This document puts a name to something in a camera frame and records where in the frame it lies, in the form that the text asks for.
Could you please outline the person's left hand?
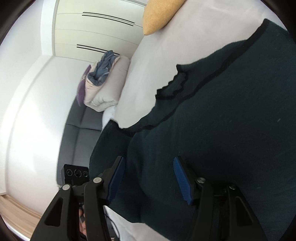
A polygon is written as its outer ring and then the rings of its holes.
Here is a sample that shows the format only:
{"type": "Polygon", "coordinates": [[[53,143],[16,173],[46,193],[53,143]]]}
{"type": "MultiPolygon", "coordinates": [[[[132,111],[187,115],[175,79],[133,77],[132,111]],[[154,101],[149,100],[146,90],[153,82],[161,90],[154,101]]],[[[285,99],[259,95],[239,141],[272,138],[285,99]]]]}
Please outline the person's left hand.
{"type": "Polygon", "coordinates": [[[79,208],[79,229],[83,235],[86,235],[86,223],[85,223],[85,214],[84,211],[79,208]]]}

